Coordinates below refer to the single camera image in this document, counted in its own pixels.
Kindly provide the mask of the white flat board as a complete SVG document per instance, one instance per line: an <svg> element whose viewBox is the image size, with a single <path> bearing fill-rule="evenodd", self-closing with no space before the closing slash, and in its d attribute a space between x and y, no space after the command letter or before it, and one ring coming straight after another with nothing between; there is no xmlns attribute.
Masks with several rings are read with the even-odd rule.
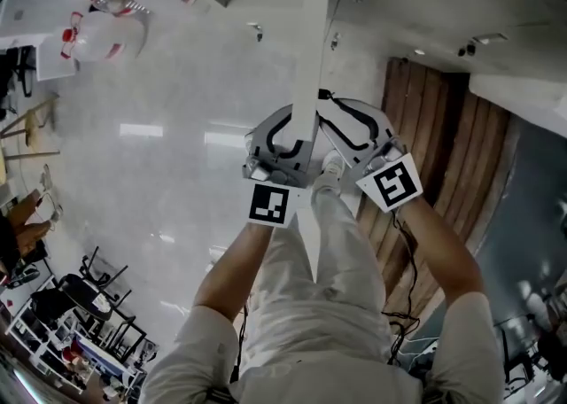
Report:
<svg viewBox="0 0 567 404"><path fill-rule="evenodd" d="M472 74L469 89L501 106L530 106L567 119L567 82L495 74Z"/></svg>

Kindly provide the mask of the person's white shoe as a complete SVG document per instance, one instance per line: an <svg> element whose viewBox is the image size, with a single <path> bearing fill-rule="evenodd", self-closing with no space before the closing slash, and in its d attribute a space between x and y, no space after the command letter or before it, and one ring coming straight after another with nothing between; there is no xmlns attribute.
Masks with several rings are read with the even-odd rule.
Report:
<svg viewBox="0 0 567 404"><path fill-rule="evenodd" d="M337 150L331 150L323 159L322 174L334 176L340 180L346 169L346 163Z"/></svg>

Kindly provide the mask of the white shelf rack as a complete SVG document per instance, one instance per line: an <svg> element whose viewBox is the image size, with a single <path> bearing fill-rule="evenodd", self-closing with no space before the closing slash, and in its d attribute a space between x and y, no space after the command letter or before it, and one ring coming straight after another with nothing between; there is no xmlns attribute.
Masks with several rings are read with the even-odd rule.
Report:
<svg viewBox="0 0 567 404"><path fill-rule="evenodd" d="M46 322L37 309L29 298L12 315L5 334L24 349L38 372L78 395L89 389L91 379L107 377L113 389L103 393L105 398L138 400L155 345L129 319L116 313L101 322L74 308Z"/></svg>

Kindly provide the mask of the person's left forearm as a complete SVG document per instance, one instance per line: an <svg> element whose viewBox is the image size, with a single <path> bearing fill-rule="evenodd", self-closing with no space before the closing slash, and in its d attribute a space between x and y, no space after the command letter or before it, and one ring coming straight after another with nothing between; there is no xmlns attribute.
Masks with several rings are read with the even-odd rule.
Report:
<svg viewBox="0 0 567 404"><path fill-rule="evenodd" d="M273 227L246 223L198 287L194 307L208 307L234 322L244 308L268 249Z"/></svg>

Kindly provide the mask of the person's right forearm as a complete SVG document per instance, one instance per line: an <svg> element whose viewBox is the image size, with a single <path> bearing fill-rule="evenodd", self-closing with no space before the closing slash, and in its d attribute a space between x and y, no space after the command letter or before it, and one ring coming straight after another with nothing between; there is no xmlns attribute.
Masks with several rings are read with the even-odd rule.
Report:
<svg viewBox="0 0 567 404"><path fill-rule="evenodd" d="M480 268L447 222L422 197L400 209L404 222L423 251L423 260L445 294L448 306L461 296L484 293Z"/></svg>

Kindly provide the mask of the wooden stool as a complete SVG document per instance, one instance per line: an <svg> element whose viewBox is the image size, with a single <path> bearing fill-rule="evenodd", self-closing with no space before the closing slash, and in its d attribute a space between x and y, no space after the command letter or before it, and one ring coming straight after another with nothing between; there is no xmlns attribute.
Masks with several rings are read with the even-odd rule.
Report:
<svg viewBox="0 0 567 404"><path fill-rule="evenodd" d="M53 94L45 101L41 102L28 110L15 120L10 122L6 127L0 129L0 155L2 161L16 161L23 159L39 159L52 156L58 156L59 150L55 151L39 151L39 132L47 126L50 119L53 118L55 105L59 100L59 95ZM1 148L1 142L4 139L12 137L24 136L25 146L31 150L27 153L17 153L6 155Z"/></svg>

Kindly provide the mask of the white water dispenser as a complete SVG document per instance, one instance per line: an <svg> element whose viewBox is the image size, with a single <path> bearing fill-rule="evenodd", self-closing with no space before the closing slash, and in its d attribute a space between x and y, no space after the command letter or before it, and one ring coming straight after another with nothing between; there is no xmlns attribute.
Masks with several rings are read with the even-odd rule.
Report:
<svg viewBox="0 0 567 404"><path fill-rule="evenodd" d="M80 22L89 6L89 0L3 0L0 51L33 47L39 82L75 75L74 59L62 56L62 35Z"/></svg>

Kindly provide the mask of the grey locker door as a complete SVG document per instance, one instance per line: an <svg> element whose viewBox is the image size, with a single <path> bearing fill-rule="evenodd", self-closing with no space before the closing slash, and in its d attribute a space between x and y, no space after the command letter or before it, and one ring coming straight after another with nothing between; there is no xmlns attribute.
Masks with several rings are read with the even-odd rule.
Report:
<svg viewBox="0 0 567 404"><path fill-rule="evenodd" d="M303 1L299 18L299 55L291 93L291 120L283 136L283 143L290 147L298 140L312 140L328 3L329 0Z"/></svg>

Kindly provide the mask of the black office chair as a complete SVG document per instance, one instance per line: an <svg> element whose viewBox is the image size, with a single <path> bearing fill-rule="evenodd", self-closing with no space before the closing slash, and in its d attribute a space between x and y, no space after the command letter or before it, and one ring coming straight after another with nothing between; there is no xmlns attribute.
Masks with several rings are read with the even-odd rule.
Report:
<svg viewBox="0 0 567 404"><path fill-rule="evenodd" d="M24 46L19 48L11 48L7 51L10 69L20 83L24 97L30 98L32 90L27 86L27 72L35 71L35 66L28 63L30 57L33 56L35 48L33 46Z"/></svg>

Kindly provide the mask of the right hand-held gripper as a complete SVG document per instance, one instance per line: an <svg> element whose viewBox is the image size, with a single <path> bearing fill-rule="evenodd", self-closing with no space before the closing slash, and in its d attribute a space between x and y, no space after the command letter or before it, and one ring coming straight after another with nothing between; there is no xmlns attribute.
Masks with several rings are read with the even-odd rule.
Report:
<svg viewBox="0 0 567 404"><path fill-rule="evenodd" d="M331 101L349 116L320 115L319 126L353 167L351 177L362 192L384 213L421 196L423 186L413 157L398 137L391 138L393 127L385 113L358 99L333 97Z"/></svg>

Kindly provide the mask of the black metal chair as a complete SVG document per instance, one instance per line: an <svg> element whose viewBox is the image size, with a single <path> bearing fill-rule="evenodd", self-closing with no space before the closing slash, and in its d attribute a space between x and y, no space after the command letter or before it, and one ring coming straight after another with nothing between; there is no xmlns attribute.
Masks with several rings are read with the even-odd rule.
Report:
<svg viewBox="0 0 567 404"><path fill-rule="evenodd" d="M82 256L78 272L61 278L58 289L79 311L79 320L90 340L122 364L145 341L147 333L137 325L134 313L124 307L132 294L119 280L128 265L114 268L98 257L99 248Z"/></svg>

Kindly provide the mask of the grey metal locker cabinet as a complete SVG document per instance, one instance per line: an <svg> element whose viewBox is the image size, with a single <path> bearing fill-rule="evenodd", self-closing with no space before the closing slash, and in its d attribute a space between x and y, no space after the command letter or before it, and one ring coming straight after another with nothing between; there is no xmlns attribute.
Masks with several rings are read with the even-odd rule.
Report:
<svg viewBox="0 0 567 404"><path fill-rule="evenodd" d="M226 2L235 22L262 26L268 47L298 50L303 0ZM567 82L567 0L329 0L334 32L446 70ZM475 56L458 57L468 42Z"/></svg>

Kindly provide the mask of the person's white shirt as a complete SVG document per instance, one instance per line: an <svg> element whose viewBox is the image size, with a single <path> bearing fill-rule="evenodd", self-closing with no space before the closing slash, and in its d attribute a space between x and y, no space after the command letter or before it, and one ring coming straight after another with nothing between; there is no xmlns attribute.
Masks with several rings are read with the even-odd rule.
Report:
<svg viewBox="0 0 567 404"><path fill-rule="evenodd" d="M502 404L504 372L486 296L471 292L447 310L427 381L342 353L298 353L250 368L235 383L233 325L197 307L174 350L146 378L140 404Z"/></svg>

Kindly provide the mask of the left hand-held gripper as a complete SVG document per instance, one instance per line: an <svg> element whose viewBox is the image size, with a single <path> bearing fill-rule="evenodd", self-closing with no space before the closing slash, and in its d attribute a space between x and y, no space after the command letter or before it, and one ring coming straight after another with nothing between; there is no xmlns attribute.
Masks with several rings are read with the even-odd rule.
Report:
<svg viewBox="0 0 567 404"><path fill-rule="evenodd" d="M315 115L307 140L298 139L292 147L275 144L276 134L291 121L291 112L291 105L280 108L252 132L252 155L242 167L244 213L249 222L287 228L297 210L309 203L303 173L311 161L320 116Z"/></svg>

